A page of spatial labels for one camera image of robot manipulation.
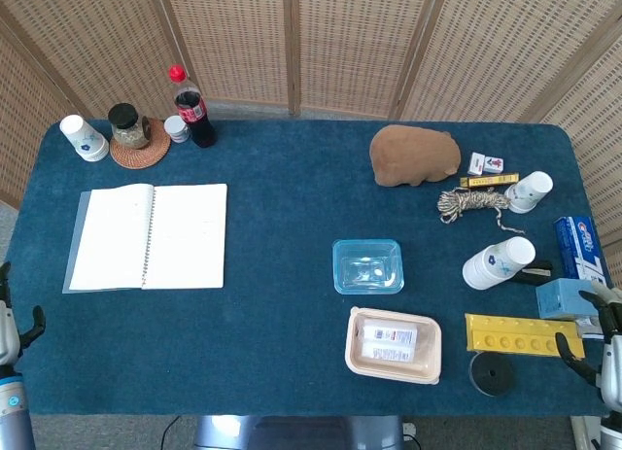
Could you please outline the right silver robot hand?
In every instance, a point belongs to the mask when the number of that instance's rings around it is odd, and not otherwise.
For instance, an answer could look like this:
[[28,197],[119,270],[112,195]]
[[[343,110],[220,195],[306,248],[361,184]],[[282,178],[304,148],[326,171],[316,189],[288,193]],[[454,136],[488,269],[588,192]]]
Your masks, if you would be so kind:
[[555,343],[563,362],[590,386],[600,390],[603,403],[611,412],[621,413],[621,291],[592,281],[589,291],[579,295],[598,311],[604,336],[603,359],[599,370],[571,351],[566,337],[557,332]]

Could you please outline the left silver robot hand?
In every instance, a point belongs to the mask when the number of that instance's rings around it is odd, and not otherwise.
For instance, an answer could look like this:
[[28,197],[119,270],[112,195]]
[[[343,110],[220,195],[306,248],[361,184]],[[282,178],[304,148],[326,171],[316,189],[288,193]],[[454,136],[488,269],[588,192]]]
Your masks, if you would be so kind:
[[23,351],[42,336],[46,330],[47,321],[44,310],[37,305],[32,310],[33,326],[25,333],[20,333],[13,312],[9,273],[11,263],[1,265],[1,368],[13,368]]

